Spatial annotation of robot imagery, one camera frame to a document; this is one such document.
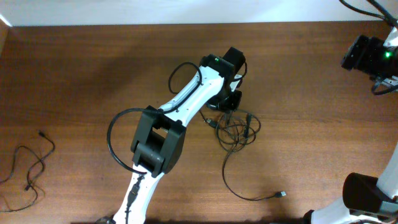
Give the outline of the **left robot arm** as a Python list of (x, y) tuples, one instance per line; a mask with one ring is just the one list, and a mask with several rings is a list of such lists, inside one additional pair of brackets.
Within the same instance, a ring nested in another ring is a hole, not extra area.
[(187, 126), (202, 106), (211, 110), (237, 110), (242, 93), (239, 70), (246, 67), (244, 54), (231, 47), (223, 57), (210, 54), (194, 66), (191, 81), (159, 108), (139, 109), (141, 117), (131, 144), (132, 165), (110, 153), (132, 172), (119, 210), (98, 223), (144, 223), (146, 211), (159, 180), (175, 166), (182, 153)]

